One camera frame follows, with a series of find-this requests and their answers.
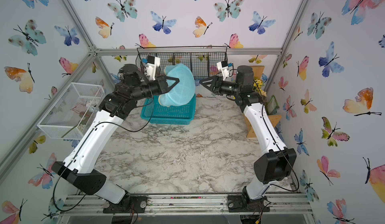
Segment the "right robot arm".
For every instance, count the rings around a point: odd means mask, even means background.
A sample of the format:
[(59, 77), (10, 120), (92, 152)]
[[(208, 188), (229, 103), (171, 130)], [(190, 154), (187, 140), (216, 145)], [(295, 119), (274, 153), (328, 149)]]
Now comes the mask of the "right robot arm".
[(277, 186), (293, 172), (297, 155), (287, 148), (268, 118), (262, 97), (254, 89), (252, 67), (239, 66), (234, 82), (226, 80), (230, 75), (227, 63), (218, 62), (217, 69), (217, 74), (200, 80), (200, 84), (215, 95), (233, 97), (256, 134), (262, 156), (254, 163), (255, 177), (244, 188), (244, 195), (247, 201), (261, 200), (269, 187)]

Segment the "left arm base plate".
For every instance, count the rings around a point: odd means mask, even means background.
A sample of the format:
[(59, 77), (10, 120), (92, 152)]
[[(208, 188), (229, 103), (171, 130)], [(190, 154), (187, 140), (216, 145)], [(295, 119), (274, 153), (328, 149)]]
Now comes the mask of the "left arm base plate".
[(147, 206), (147, 196), (130, 196), (124, 197), (120, 203), (113, 204), (108, 202), (109, 206), (103, 209), (104, 214), (128, 214), (134, 212), (135, 214), (145, 213)]

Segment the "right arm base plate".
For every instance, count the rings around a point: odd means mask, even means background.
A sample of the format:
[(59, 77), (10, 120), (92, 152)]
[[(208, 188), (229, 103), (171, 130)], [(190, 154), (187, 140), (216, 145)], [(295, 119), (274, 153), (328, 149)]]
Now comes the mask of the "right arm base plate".
[(270, 212), (270, 207), (266, 203), (266, 199), (260, 198), (251, 200), (247, 195), (229, 195), (227, 196), (227, 207), (231, 213), (241, 212)]

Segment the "teal mesh laundry bag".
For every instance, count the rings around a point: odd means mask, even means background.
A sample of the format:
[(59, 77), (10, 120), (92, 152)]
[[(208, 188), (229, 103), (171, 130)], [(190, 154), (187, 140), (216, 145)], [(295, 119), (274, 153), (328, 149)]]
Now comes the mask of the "teal mesh laundry bag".
[(178, 78), (179, 82), (168, 93), (159, 96), (159, 104), (165, 107), (188, 104), (196, 90), (195, 80), (190, 69), (183, 64), (178, 64), (166, 66), (164, 72), (167, 77)]

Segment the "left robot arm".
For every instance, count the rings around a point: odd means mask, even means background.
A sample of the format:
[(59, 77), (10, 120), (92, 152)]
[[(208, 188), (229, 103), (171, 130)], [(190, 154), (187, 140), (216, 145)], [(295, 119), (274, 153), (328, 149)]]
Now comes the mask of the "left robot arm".
[(139, 100), (166, 94), (179, 83), (178, 78), (169, 76), (171, 69), (167, 67), (163, 76), (149, 80), (137, 65), (124, 65), (118, 73), (119, 83), (100, 103), (85, 136), (64, 161), (54, 162), (53, 172), (86, 195), (96, 195), (113, 204), (128, 198), (126, 190), (94, 167), (112, 134), (137, 107)]

